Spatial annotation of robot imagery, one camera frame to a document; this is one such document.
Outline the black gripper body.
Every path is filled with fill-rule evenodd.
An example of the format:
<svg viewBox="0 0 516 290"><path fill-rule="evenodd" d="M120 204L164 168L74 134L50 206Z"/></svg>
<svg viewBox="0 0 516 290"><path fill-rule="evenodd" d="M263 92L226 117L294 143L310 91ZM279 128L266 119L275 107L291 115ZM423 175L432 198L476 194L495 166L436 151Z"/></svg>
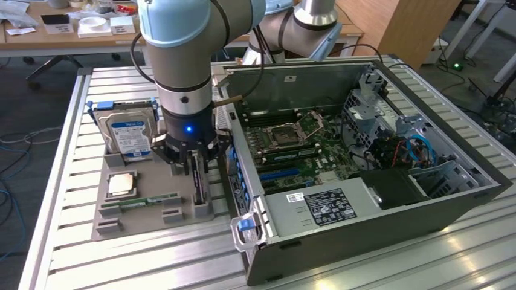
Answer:
<svg viewBox="0 0 516 290"><path fill-rule="evenodd" d="M215 158L208 145L215 140L214 107L208 107L194 115L179 115L163 109L167 128L166 156L171 160L184 160L187 152L199 150L206 160Z"/></svg>

